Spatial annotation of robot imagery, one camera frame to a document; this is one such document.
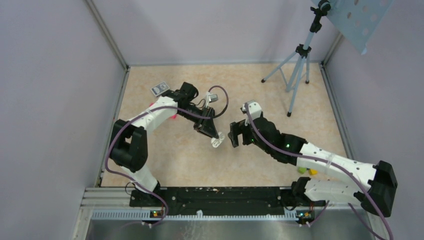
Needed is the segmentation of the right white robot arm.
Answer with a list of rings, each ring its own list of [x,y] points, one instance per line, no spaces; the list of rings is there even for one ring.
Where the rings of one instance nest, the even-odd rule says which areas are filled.
[[[392,215],[398,181],[390,163],[365,163],[326,151],[302,137],[280,132],[262,114],[229,126],[228,136],[234,148],[242,136],[243,145],[253,144],[279,163],[314,169],[338,180],[324,183],[310,177],[299,178],[291,185],[297,205],[334,201],[361,206],[376,216]]]

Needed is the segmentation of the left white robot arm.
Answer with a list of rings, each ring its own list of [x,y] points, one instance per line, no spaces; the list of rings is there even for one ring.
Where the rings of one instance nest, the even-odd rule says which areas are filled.
[[[164,91],[156,102],[140,115],[129,120],[117,120],[112,129],[109,158],[120,166],[125,175],[135,183],[141,191],[141,200],[149,207],[160,202],[160,193],[155,190],[158,180],[146,166],[148,158],[148,135],[167,119],[180,115],[193,122],[198,133],[211,139],[211,145],[217,148],[225,139],[222,132],[217,131],[214,119],[220,117],[210,106],[219,97],[210,91],[195,104],[192,101],[199,95],[198,89],[191,83],[184,82],[180,89]]]

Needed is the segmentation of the white charging case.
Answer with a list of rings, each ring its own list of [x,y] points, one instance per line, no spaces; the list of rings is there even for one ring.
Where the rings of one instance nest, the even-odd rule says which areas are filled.
[[[215,137],[211,138],[210,143],[213,148],[218,148],[225,138],[226,138],[225,135],[220,131],[218,133],[218,138],[215,138]]]

